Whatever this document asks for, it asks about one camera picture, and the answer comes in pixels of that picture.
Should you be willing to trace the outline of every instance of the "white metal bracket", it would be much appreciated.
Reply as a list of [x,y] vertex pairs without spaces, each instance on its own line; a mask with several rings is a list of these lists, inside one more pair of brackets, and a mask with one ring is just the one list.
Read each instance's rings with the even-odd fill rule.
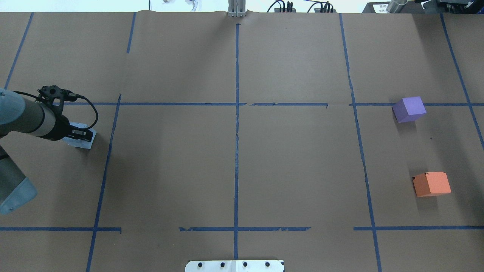
[[284,272],[280,260],[191,261],[185,272]]
[[228,0],[229,17],[245,17],[246,14],[245,0]]

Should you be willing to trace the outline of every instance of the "robotic arm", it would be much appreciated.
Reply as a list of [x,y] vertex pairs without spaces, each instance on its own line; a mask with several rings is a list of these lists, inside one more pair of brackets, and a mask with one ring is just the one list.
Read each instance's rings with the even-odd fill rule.
[[[55,85],[43,86],[38,92],[36,97],[0,88],[0,138],[17,131],[51,141],[64,137],[87,142],[93,140],[91,128],[97,123],[99,115],[91,101]],[[35,98],[35,101],[27,100],[21,94]],[[96,114],[96,120],[87,128],[71,125],[62,115],[64,102],[74,102],[78,98],[86,100]],[[58,105],[54,104],[55,100],[59,100]],[[0,213],[8,214],[36,195],[37,190],[29,178],[0,146]]]

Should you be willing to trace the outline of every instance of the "cube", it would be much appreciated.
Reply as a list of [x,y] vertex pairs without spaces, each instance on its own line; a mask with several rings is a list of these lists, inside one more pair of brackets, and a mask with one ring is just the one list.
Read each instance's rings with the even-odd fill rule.
[[420,96],[406,97],[393,106],[393,112],[399,123],[415,121],[427,113]]
[[451,192],[445,172],[427,172],[413,177],[413,186],[418,197],[440,196]]

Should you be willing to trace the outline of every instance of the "purple cube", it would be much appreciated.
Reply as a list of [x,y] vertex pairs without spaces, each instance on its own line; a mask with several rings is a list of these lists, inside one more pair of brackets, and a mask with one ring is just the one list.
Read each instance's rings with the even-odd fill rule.
[[399,123],[415,121],[427,111],[420,96],[406,97],[393,106],[393,112]]

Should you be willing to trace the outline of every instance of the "orange cube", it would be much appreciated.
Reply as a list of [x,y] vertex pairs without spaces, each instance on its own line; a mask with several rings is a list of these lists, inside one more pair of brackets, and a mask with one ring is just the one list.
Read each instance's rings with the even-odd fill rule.
[[440,196],[451,192],[445,172],[427,172],[413,177],[413,186],[418,197]]

